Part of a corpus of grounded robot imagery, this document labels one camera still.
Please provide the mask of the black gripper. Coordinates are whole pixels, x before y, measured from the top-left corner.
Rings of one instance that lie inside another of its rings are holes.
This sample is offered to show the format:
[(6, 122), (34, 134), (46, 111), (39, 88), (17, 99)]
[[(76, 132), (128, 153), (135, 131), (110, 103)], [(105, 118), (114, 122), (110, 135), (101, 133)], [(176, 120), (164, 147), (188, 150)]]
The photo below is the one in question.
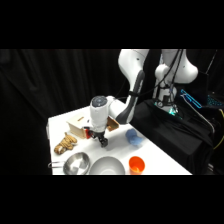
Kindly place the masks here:
[(103, 132), (96, 132), (96, 137), (100, 140), (101, 147), (107, 147), (109, 144), (109, 140), (104, 136), (105, 131)]

